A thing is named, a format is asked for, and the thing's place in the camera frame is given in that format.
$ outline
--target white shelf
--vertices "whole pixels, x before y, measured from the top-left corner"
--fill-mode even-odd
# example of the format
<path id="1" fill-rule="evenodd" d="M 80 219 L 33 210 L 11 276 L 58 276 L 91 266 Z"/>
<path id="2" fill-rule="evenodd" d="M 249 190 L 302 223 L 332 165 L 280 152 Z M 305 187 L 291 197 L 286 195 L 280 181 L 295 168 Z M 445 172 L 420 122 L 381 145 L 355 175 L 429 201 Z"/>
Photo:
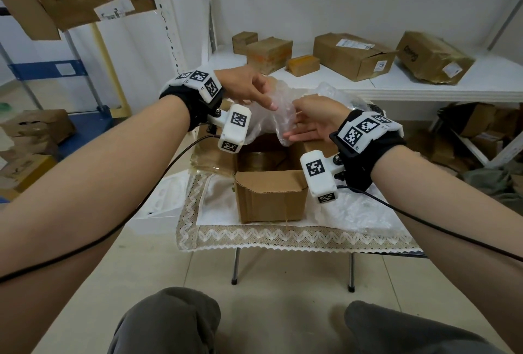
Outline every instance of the white shelf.
<path id="1" fill-rule="evenodd" d="M 297 44 L 292 49 L 293 57 L 308 53 L 312 53 L 312 44 Z M 389 73 L 358 82 L 323 65 L 319 71 L 302 77 L 295 77 L 284 69 L 271 76 L 301 89 L 313 89 L 325 81 L 337 89 L 354 91 L 373 101 L 523 102 L 523 66 L 483 50 L 469 54 L 474 55 L 476 62 L 456 86 L 420 83 L 400 67 L 398 60 Z M 246 57 L 234 54 L 231 46 L 220 47 L 209 60 L 213 69 L 227 69 L 245 63 Z"/>

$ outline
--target open cardboard box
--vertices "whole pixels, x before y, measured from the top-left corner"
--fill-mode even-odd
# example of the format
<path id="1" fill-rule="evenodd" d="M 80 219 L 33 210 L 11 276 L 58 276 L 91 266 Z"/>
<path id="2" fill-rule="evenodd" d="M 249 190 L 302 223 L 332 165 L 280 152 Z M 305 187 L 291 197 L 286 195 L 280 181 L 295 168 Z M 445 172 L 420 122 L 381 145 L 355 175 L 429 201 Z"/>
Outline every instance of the open cardboard box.
<path id="1" fill-rule="evenodd" d="M 206 129 L 199 128 L 199 138 L 207 135 Z M 209 138 L 195 147 L 191 165 L 234 177 L 241 223 L 300 220 L 309 191 L 300 157 L 315 149 L 325 157 L 337 153 L 334 144 L 321 140 L 284 147 L 275 134 L 264 134 L 233 155 L 219 150 L 217 138 Z"/>

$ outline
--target black cable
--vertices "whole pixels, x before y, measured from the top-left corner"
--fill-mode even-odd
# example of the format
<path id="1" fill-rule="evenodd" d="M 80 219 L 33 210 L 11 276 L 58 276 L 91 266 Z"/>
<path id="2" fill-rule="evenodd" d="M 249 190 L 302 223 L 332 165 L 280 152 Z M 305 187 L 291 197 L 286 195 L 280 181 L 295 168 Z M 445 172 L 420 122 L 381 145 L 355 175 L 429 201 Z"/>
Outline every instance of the black cable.
<path id="1" fill-rule="evenodd" d="M 108 233 L 104 234 L 103 236 L 101 236 L 100 238 L 92 241 L 89 244 L 86 244 L 86 245 L 83 245 L 82 247 L 76 248 L 75 250 L 73 250 L 71 252 L 65 253 L 63 255 L 60 255 L 60 256 L 58 256 L 56 258 L 53 258 L 53 259 L 50 259 L 50 260 L 46 260 L 45 262 L 38 263 L 37 265 L 32 265 L 32 266 L 29 266 L 29 267 L 25 267 L 25 268 L 23 268 L 21 270 L 17 270 L 17 271 L 14 271 L 12 273 L 6 274 L 5 276 L 0 277 L 0 284 L 2 284 L 4 282 L 7 282 L 7 281 L 10 281 L 10 280 L 13 280 L 15 278 L 24 276 L 25 274 L 31 273 L 33 271 L 37 271 L 37 270 L 43 269 L 44 267 L 47 267 L 47 266 L 50 266 L 50 265 L 54 265 L 54 264 L 56 264 L 58 262 L 61 262 L 62 260 L 68 259 L 68 258 L 70 258 L 72 256 L 75 256 L 75 255 L 81 253 L 81 252 L 87 251 L 89 248 L 93 248 L 94 246 L 100 244 L 101 242 L 103 242 L 106 239 L 108 239 L 109 237 L 111 237 L 115 232 L 119 231 L 136 214 L 136 212 L 138 212 L 140 210 L 140 208 L 143 206 L 143 204 L 145 204 L 145 202 L 149 199 L 151 194 L 153 194 L 154 189 L 156 188 L 156 186 L 158 186 L 158 184 L 161 182 L 161 180 L 163 179 L 163 177 L 165 176 L 167 171 L 173 166 L 173 164 L 176 161 L 178 161 L 180 159 L 180 157 L 183 156 L 187 150 L 189 150 L 191 147 L 193 147 L 198 142 L 201 142 L 202 140 L 207 139 L 207 138 L 219 138 L 219 135 L 206 135 L 206 136 L 203 136 L 200 139 L 196 139 L 193 143 L 191 143 L 189 146 L 187 146 L 185 148 L 185 150 L 183 150 L 183 152 L 178 154 L 178 156 L 176 156 L 176 158 L 173 161 L 171 161 L 171 163 L 169 164 L 169 166 L 167 167 L 165 172 L 162 174 L 162 177 L 154 185 L 154 187 L 151 189 L 149 194 L 147 194 L 147 196 L 143 199 L 143 201 L 140 203 L 140 205 L 138 205 L 138 207 L 134 211 L 132 211 L 128 215 L 127 218 L 125 218 L 120 224 L 118 224 L 113 229 L 111 229 Z"/>
<path id="2" fill-rule="evenodd" d="M 519 260 L 520 262 L 523 262 L 523 257 L 521 256 L 518 256 L 518 255 L 514 255 L 513 253 L 510 253 L 510 252 L 507 252 L 503 249 L 500 249 L 500 248 L 496 248 L 492 245 L 489 245 L 489 244 L 485 244 L 481 241 L 478 241 L 478 240 L 475 240 L 474 238 L 470 238 L 470 237 L 467 237 L 467 236 L 463 236 L 457 232 L 452 232 L 450 230 L 447 230 L 441 226 L 438 226 L 438 225 L 435 225 L 435 224 L 432 224 L 430 222 L 427 222 L 426 220 L 423 220 L 423 219 L 420 219 L 419 217 L 417 216 L 414 216 L 408 212 L 405 212 L 405 211 L 402 211 L 401 209 L 399 208 L 396 208 L 394 205 L 390 205 L 388 203 L 386 203 L 385 201 L 377 198 L 377 197 L 374 197 L 372 194 L 369 194 L 363 190 L 359 190 L 359 189 L 355 189 L 354 187 L 350 187 L 350 186 L 345 186 L 345 185 L 340 185 L 340 186 L 336 186 L 338 189 L 350 189 L 356 193 L 361 193 L 361 194 L 364 194 L 368 197 L 370 197 L 371 199 L 375 199 L 376 201 L 378 201 L 379 203 L 389 207 L 390 209 L 396 211 L 396 212 L 399 212 L 400 214 L 402 215 L 405 215 L 411 219 L 414 219 L 415 221 L 421 223 L 422 225 L 425 225 L 425 226 L 428 226 L 428 227 L 431 227 L 433 228 L 434 230 L 437 230 L 439 232 L 444 232 L 445 234 L 448 234 L 452 237 L 455 237 L 455 238 L 459 238 L 459 239 L 462 239 L 464 241 L 467 241 L 471 244 L 475 244 L 475 245 L 478 245 L 480 247 L 483 247 L 483 248 L 486 248 L 486 249 L 489 249 L 491 251 L 494 251 L 494 252 L 497 252 L 497 253 L 500 253 L 501 255 L 505 255 L 505 256 L 508 256 L 509 258 L 512 258 L 512 259 L 516 259 L 516 260 Z"/>

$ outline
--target table leg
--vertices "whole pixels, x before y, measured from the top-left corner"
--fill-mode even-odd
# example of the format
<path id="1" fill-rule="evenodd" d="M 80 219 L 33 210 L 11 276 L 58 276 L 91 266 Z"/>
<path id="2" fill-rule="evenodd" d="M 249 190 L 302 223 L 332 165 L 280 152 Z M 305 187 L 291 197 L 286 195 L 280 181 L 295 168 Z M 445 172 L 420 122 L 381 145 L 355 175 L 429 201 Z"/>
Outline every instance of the table leg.
<path id="1" fill-rule="evenodd" d="M 354 292 L 354 252 L 350 252 L 349 256 L 349 285 L 347 288 L 349 292 Z"/>
<path id="2" fill-rule="evenodd" d="M 236 248 L 236 252 L 234 252 L 234 269 L 232 271 L 232 280 L 231 280 L 232 285 L 238 284 L 239 250 L 240 250 L 240 248 Z"/>

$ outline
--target forearm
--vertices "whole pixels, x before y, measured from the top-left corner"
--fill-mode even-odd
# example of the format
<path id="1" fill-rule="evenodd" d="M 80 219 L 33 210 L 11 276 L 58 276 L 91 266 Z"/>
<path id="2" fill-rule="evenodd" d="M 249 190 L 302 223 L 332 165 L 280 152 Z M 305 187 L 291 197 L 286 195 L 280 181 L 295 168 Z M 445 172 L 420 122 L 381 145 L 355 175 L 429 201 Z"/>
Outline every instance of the forearm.
<path id="1" fill-rule="evenodd" d="M 403 146 L 376 163 L 372 179 L 390 204 L 453 232 L 523 256 L 523 217 Z M 431 261 L 523 351 L 523 265 L 399 215 Z"/>
<path id="2" fill-rule="evenodd" d="M 55 166 L 2 212 L 0 275 L 74 250 L 118 225 L 160 179 L 188 126 L 183 102 L 166 96 Z M 45 332 L 112 240 L 0 285 L 0 299 L 10 299 L 0 315 L 0 333 L 9 332 L 0 351 L 13 348 L 4 338 L 24 347 L 38 341 L 35 334 Z M 31 312 L 20 312 L 20 301 Z M 25 341 L 12 340 L 20 328 Z"/>

